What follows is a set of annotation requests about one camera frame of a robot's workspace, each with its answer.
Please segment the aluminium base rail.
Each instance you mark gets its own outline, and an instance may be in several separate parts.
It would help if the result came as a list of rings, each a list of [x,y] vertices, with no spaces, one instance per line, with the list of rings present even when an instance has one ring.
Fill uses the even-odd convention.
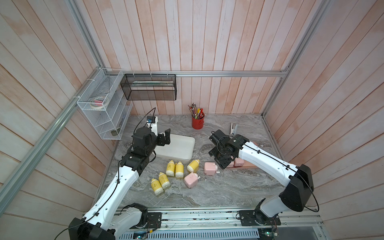
[[[119,209],[105,228],[116,240],[328,240],[319,214],[279,213],[258,225],[253,208]]]

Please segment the tape roll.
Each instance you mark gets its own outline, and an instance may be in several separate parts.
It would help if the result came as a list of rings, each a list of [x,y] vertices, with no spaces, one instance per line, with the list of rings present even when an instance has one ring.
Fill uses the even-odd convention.
[[[101,110],[109,105],[109,98],[107,96],[98,96],[90,100],[90,108],[94,110]]]

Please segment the black mesh wall basket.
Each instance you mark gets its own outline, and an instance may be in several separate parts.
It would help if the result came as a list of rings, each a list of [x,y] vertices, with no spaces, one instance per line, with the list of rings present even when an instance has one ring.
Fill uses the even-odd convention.
[[[120,86],[128,101],[175,101],[176,76],[171,74],[124,74]]]

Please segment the pink storage tray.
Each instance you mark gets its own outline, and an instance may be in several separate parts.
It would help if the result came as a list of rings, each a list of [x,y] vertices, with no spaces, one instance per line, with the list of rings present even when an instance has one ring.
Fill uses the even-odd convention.
[[[256,165],[254,165],[254,164],[252,164],[252,163],[250,163],[250,162],[248,162],[248,161],[245,161],[245,164],[244,164],[244,166],[243,167],[239,167],[238,169],[257,169],[258,167],[256,166]]]

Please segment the yellow pencil sharpener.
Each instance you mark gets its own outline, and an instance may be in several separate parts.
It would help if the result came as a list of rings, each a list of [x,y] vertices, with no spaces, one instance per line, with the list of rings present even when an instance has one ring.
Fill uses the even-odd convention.
[[[159,180],[157,179],[152,179],[151,181],[151,188],[154,191],[155,195],[158,196],[164,192],[164,189],[160,183]]]
[[[175,168],[175,177],[177,179],[182,179],[184,177],[184,165],[182,162],[178,162]]]
[[[190,173],[197,173],[199,169],[200,160],[193,160],[187,165],[187,170]]]
[[[166,169],[166,175],[170,177],[175,176],[175,170],[176,170],[176,164],[173,160],[169,161],[167,164],[167,169]]]
[[[165,173],[159,173],[159,182],[163,189],[167,189],[171,186],[171,183]]]

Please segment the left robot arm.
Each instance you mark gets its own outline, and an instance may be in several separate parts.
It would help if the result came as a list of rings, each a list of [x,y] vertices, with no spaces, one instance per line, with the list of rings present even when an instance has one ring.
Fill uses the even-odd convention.
[[[131,186],[150,163],[157,146],[171,142],[171,130],[155,134],[142,127],[133,134],[133,142],[120,161],[117,173],[105,192],[82,219],[74,218],[68,231],[71,240],[116,240],[128,229],[147,224],[146,207],[134,204],[115,217],[115,213]]]

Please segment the red pen cup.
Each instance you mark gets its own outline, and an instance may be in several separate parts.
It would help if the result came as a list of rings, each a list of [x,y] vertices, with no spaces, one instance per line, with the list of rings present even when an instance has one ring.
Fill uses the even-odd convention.
[[[205,117],[202,117],[202,118],[199,118],[199,119],[192,118],[192,128],[195,129],[195,130],[202,129],[203,126],[204,126],[204,118]]]

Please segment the pens and pencils bunch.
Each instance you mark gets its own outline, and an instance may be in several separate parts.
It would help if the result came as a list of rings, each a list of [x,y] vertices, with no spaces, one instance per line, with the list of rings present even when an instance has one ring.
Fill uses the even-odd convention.
[[[191,112],[192,118],[195,120],[200,120],[205,117],[204,110],[201,108],[198,108],[195,103],[192,103],[191,105],[188,105],[189,110]]]

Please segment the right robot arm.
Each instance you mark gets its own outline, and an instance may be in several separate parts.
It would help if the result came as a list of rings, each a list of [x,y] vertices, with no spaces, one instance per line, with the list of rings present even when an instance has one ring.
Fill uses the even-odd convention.
[[[292,210],[302,212],[310,198],[314,198],[314,183],[311,169],[302,164],[296,166],[262,150],[242,135],[229,136],[221,130],[212,132],[209,137],[215,145],[209,151],[221,169],[225,169],[235,159],[245,160],[276,179],[284,190],[276,196],[262,199],[252,211],[249,220],[252,225],[276,224],[280,213]]]

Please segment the white storage tray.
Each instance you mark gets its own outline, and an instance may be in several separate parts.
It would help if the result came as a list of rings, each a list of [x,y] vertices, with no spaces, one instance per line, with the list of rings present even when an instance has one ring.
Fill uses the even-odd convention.
[[[171,134],[171,143],[165,146],[157,146],[155,152],[160,158],[177,161],[189,161],[192,159],[195,146],[195,138]]]

